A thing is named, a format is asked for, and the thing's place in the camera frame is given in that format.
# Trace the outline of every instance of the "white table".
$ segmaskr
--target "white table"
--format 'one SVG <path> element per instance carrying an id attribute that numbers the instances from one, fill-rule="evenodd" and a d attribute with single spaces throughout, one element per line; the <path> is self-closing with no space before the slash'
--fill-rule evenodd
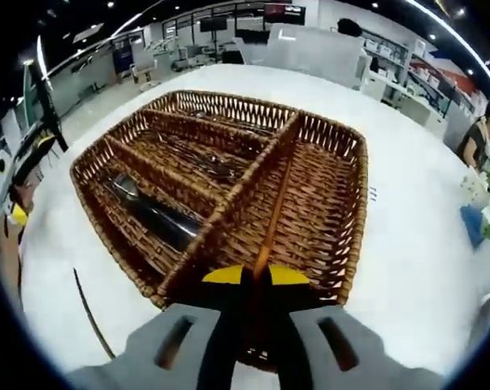
<path id="1" fill-rule="evenodd" d="M 439 140 L 443 141 L 444 135 L 447 132 L 447 121 L 442 118 L 438 111 L 429 105 L 425 98 L 407 92 L 407 89 L 403 85 L 394 83 L 389 78 L 373 71 L 370 71 L 365 82 L 369 84 L 363 85 L 361 91 L 376 101 L 382 100 L 386 88 L 395 90 L 397 96 L 401 97 L 397 109 L 403 115 L 421 124 L 436 135 Z"/>
<path id="2" fill-rule="evenodd" d="M 180 76 L 121 106 L 73 144 L 37 189 L 24 233 L 23 302 L 28 325 L 57 367 L 108 361 L 82 308 L 78 271 L 93 315 L 115 354 L 158 310 L 119 269 L 89 223 L 72 186 L 72 161 L 140 106 L 175 89 L 236 93 L 341 121 L 367 138 L 370 201 L 358 272 L 346 310 L 378 334 L 407 367 L 448 374 L 463 353 L 479 306 L 472 250 L 462 226 L 465 167 L 411 119 L 359 92 L 291 71 L 214 65 Z M 276 386 L 239 366 L 243 386 Z"/>

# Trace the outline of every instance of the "glass wall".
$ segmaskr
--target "glass wall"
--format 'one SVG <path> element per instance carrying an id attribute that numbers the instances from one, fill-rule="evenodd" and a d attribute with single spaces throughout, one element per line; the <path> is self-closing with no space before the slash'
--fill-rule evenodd
<path id="1" fill-rule="evenodd" d="M 176 33 L 179 47 L 196 46 L 195 50 L 188 49 L 189 57 L 192 53 L 204 54 L 208 63 L 220 61 L 224 52 L 237 50 L 233 38 L 240 36 L 239 30 L 261 32 L 269 29 L 262 20 L 264 3 L 240 2 L 207 7 L 164 22 L 164 33 L 169 37 Z M 212 17 L 225 18 L 227 27 L 215 32 L 202 32 L 202 20 Z"/>

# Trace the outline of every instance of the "black pole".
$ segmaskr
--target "black pole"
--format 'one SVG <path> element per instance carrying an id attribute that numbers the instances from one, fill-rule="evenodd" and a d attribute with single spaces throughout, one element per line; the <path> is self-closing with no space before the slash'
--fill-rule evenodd
<path id="1" fill-rule="evenodd" d="M 237 3 L 234 4 L 234 37 L 237 35 Z"/>
<path id="2" fill-rule="evenodd" d="M 214 8 L 210 9 L 210 18 L 214 18 Z M 212 30 L 212 39 L 214 40 L 214 60 L 215 63 L 218 63 L 218 36 L 215 30 Z"/>
<path id="3" fill-rule="evenodd" d="M 68 149 L 66 140 L 64 140 L 63 134 L 60 130 L 60 119 L 55 111 L 51 96 L 46 88 L 46 82 L 42 79 L 41 70 L 39 69 L 38 62 L 35 61 L 29 67 L 30 74 L 32 75 L 33 83 L 35 84 L 35 90 L 37 92 L 37 98 L 41 102 L 42 106 L 42 125 L 45 126 L 57 139 L 60 149 L 66 152 Z"/>
<path id="4" fill-rule="evenodd" d="M 196 38 L 194 37 L 194 13 L 190 14 L 190 32 L 193 34 L 193 45 L 196 45 Z"/>

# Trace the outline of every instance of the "tiled floor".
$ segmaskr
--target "tiled floor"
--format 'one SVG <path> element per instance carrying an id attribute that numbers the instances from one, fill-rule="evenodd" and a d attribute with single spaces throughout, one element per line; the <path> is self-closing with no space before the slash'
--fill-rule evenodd
<path id="1" fill-rule="evenodd" d="M 190 71 L 185 70 L 178 73 L 171 73 L 168 78 L 161 79 L 160 81 L 164 83 Z M 108 87 L 98 95 L 94 95 L 89 100 L 82 102 L 71 114 L 61 119 L 63 135 L 66 142 L 71 145 L 100 119 L 138 96 L 141 93 L 138 89 L 139 87 L 140 85 L 134 84 L 131 78 L 127 78 L 122 84 Z"/>

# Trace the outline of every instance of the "black ceiling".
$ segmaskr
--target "black ceiling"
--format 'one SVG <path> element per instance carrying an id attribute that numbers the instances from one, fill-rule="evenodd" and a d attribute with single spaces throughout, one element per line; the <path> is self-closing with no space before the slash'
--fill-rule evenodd
<path id="1" fill-rule="evenodd" d="M 145 26 L 153 21 L 165 20 L 174 15 L 221 1 L 215 0 L 113 0 L 115 5 L 107 6 L 109 0 L 37 0 L 36 2 L 17 1 L 0 2 L 0 96 L 11 96 L 11 89 L 18 84 L 13 82 L 11 69 L 19 66 L 19 53 L 32 45 L 38 35 L 44 42 L 46 61 L 51 69 L 78 49 L 88 46 L 86 43 L 72 43 L 73 37 L 93 24 L 104 23 L 94 36 L 100 40 L 111 35 L 121 24 L 137 13 L 144 15 L 134 23 Z M 405 0 L 343 0 L 343 2 L 380 13 L 399 24 L 403 24 L 422 37 L 435 33 L 434 42 L 445 55 L 462 69 L 475 70 L 474 80 L 486 93 L 490 94 L 490 82 L 477 66 L 474 59 L 449 34 L 429 20 L 421 12 L 411 7 Z M 419 0 L 437 15 L 449 22 L 481 54 L 490 59 L 490 0 Z M 466 14 L 461 19 L 449 19 L 443 10 L 453 17 L 461 7 Z"/>

